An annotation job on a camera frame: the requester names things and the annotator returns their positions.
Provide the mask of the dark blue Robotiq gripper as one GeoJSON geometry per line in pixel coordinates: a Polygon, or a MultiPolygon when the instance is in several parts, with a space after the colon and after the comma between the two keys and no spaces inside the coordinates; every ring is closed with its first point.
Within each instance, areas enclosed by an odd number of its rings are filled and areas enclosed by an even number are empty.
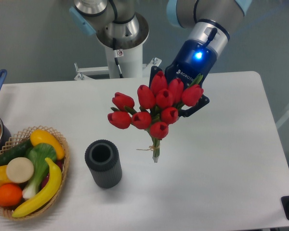
{"type": "MultiPolygon", "coordinates": [[[[215,21],[200,20],[195,24],[174,61],[166,67],[165,72],[156,65],[151,67],[149,86],[151,87],[152,82],[156,86],[162,86],[165,77],[167,82],[179,78],[186,89],[199,74],[203,76],[200,81],[202,84],[229,39],[228,31],[215,21]]],[[[202,95],[195,106],[186,110],[181,109],[179,117],[189,117],[209,102],[209,98],[202,95]]]]}

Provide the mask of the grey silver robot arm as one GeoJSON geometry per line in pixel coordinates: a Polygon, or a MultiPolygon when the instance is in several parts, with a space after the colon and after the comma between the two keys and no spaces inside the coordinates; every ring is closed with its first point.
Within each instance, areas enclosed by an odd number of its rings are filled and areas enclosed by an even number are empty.
{"type": "MultiPolygon", "coordinates": [[[[246,15],[249,0],[170,0],[167,17],[173,26],[192,31],[173,62],[165,69],[167,81],[184,87],[202,84],[246,15]]],[[[148,23],[132,0],[77,0],[69,10],[86,35],[96,35],[104,46],[110,78],[137,78],[158,71],[158,62],[143,65],[148,23]]]]}

